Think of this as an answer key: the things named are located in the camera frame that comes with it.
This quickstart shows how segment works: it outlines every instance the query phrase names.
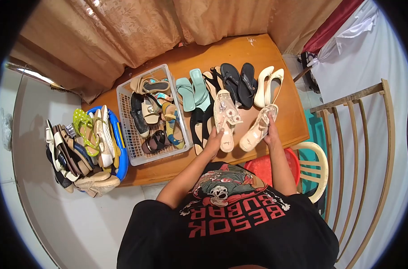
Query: tiled floor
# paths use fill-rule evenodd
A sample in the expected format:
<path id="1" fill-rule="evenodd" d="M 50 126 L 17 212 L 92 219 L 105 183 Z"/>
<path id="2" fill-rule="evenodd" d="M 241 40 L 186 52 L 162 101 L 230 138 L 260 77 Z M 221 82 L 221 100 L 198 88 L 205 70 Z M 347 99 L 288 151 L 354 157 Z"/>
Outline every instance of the tiled floor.
<path id="1" fill-rule="evenodd" d="M 297 56 L 292 54 L 284 54 L 283 59 L 285 60 L 286 66 L 295 78 L 302 70 L 303 66 L 297 61 Z M 309 85 L 306 82 L 306 78 L 303 76 L 298 81 L 295 82 L 298 90 L 298 95 L 300 96 L 301 104 L 304 109 L 314 108 L 318 105 L 322 105 L 321 95 L 314 93 L 312 89 L 309 89 Z"/>

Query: tabletop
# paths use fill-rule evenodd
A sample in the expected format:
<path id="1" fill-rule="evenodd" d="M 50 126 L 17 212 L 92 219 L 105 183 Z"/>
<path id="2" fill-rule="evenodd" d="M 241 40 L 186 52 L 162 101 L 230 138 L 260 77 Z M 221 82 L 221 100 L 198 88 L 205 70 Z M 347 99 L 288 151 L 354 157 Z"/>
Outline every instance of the tabletop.
<path id="1" fill-rule="evenodd" d="M 122 77 L 116 80 L 113 89 L 101 94 L 92 105 L 83 103 L 82 109 L 86 111 L 94 106 L 107 105 L 107 107 L 119 117 L 116 87 L 128 79 L 161 64 L 168 65 L 175 79 L 183 77 L 189 78 L 189 71 L 191 69 L 199 68 L 201 72 L 205 72 L 209 71 L 210 67 L 220 66 L 224 62 L 232 64 L 239 72 L 245 62 L 251 63 L 255 68 L 255 79 L 258 79 L 259 73 L 268 66 L 274 66 L 274 70 L 283 68 L 285 76 L 280 94 L 276 100 L 276 105 L 279 107 L 279 113 L 276 119 L 279 137 L 284 148 L 309 139 L 306 118 L 297 88 L 283 61 L 280 51 L 267 34 L 227 37 L 207 46 L 189 44 L 180 48 L 174 48 L 149 60 L 138 68 L 128 68 Z M 213 161 L 239 164 L 268 154 L 268 148 L 264 141 L 261 141 L 258 146 L 250 152 L 244 152 L 240 149 L 240 138 L 253 125 L 259 110 L 253 106 L 250 110 L 239 109 L 239 113 L 243 119 L 243 123 L 235 126 L 233 136 L 235 143 L 234 150 L 229 153 L 219 151 Z M 185 112 L 184 115 L 186 126 L 189 128 L 190 112 Z M 139 166 L 129 166 L 128 173 L 120 187 L 173 179 L 195 157 L 196 153 L 192 147 L 188 152 L 175 156 Z"/>

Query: skull graphic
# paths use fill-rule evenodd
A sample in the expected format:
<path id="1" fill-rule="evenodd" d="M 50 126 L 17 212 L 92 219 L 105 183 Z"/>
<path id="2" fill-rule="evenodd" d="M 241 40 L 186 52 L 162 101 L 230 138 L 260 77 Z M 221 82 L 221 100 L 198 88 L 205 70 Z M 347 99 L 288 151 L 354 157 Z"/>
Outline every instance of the skull graphic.
<path id="1" fill-rule="evenodd" d="M 211 189 L 208 195 L 219 200 L 225 200 L 228 198 L 228 190 L 226 187 L 218 185 Z"/>

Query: floral patterned curtain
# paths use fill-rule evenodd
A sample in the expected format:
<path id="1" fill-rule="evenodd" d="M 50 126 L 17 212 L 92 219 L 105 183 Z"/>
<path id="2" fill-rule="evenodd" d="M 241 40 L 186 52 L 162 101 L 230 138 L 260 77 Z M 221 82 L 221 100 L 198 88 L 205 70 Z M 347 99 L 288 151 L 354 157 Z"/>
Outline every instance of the floral patterned curtain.
<path id="1" fill-rule="evenodd" d="M 91 103 L 125 66 L 136 68 L 180 41 L 269 33 L 300 52 L 341 0 L 42 0 L 11 51 Z"/>

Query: shoe strap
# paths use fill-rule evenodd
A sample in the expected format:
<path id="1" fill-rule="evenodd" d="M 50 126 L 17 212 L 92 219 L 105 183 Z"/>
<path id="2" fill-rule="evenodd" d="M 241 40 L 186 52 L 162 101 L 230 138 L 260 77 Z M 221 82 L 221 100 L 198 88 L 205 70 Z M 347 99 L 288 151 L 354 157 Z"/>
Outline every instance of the shoe strap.
<path id="1" fill-rule="evenodd" d="M 223 83 L 227 85 L 227 81 L 232 81 L 236 86 L 239 85 L 238 80 L 236 80 L 228 71 L 225 73 L 225 78 L 223 79 Z"/>
<path id="2" fill-rule="evenodd" d="M 255 95 L 255 90 L 245 73 L 242 73 L 241 80 L 246 84 L 246 87 L 249 90 L 250 95 L 248 98 L 253 97 Z"/>

